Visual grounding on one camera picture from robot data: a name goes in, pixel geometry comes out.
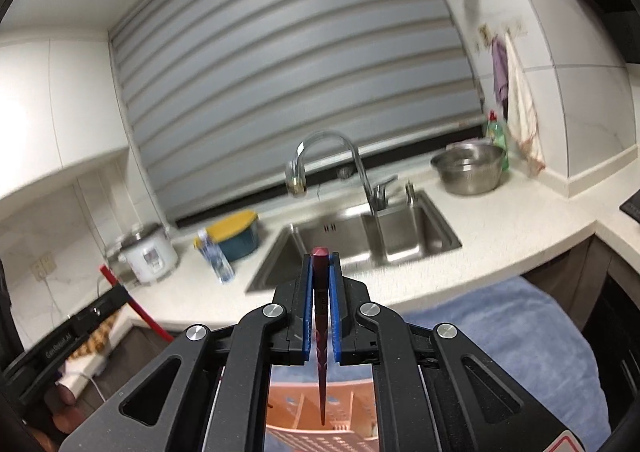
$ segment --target dish soap bottle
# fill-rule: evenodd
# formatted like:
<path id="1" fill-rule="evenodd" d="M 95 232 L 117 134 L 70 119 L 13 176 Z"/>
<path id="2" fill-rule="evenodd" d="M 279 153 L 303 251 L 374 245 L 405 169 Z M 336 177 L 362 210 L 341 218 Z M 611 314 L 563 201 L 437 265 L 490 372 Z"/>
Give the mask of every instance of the dish soap bottle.
<path id="1" fill-rule="evenodd" d="M 495 146 L 504 148 L 502 170 L 507 170 L 509 168 L 509 157 L 507 155 L 507 138 L 504 135 L 502 125 L 500 125 L 500 122 L 498 122 L 498 117 L 495 114 L 494 110 L 489 112 L 489 123 L 486 126 L 486 136 Z"/>
<path id="2" fill-rule="evenodd" d="M 220 282 L 222 282 L 222 284 L 231 282 L 234 278 L 234 269 L 231 267 L 231 264 L 229 264 L 225 254 L 222 253 L 219 245 L 213 241 L 206 228 L 198 231 L 198 239 L 200 239 L 198 249 L 202 256 L 207 259 L 207 262 L 210 263 L 213 271 L 218 275 Z"/>

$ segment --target kitchen sink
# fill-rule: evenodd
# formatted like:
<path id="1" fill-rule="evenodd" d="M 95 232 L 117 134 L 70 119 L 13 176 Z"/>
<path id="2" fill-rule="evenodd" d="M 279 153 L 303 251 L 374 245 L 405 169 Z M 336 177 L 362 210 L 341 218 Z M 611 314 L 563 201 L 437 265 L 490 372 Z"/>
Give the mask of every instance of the kitchen sink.
<path id="1" fill-rule="evenodd" d="M 340 254 L 345 276 L 436 255 L 461 246 L 453 230 L 423 191 L 413 202 L 378 212 L 380 229 L 367 203 L 282 229 L 247 291 L 274 289 L 298 278 L 302 258 L 316 246 Z"/>

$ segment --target purple towel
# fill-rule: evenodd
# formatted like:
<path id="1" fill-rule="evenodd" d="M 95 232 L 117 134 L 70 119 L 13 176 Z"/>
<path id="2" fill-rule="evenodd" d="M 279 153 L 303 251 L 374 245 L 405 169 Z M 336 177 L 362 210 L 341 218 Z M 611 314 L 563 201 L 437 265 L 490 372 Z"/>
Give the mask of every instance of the purple towel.
<path id="1" fill-rule="evenodd" d="M 509 69 L 507 65 L 507 48 L 500 38 L 491 42 L 491 56 L 494 59 L 494 94 L 495 102 L 503 103 L 509 98 Z"/>

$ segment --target black electronic device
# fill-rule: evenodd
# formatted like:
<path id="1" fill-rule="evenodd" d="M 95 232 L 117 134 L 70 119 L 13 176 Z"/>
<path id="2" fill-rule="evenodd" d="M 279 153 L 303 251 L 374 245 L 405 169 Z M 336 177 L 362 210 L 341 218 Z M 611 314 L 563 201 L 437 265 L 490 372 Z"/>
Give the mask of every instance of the black electronic device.
<path id="1" fill-rule="evenodd" d="M 636 223 L 640 223 L 640 190 L 629 197 L 620 205 L 620 210 L 631 217 Z"/>

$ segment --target yellow lid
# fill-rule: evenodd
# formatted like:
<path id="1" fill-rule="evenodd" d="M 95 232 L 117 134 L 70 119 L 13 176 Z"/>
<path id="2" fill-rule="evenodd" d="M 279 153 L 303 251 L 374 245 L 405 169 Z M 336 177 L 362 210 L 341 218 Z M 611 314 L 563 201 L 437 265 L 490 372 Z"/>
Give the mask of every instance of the yellow lid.
<path id="1" fill-rule="evenodd" d="M 209 236 L 216 242 L 226 241 L 245 231 L 258 218 L 253 210 L 233 213 L 207 228 Z"/>

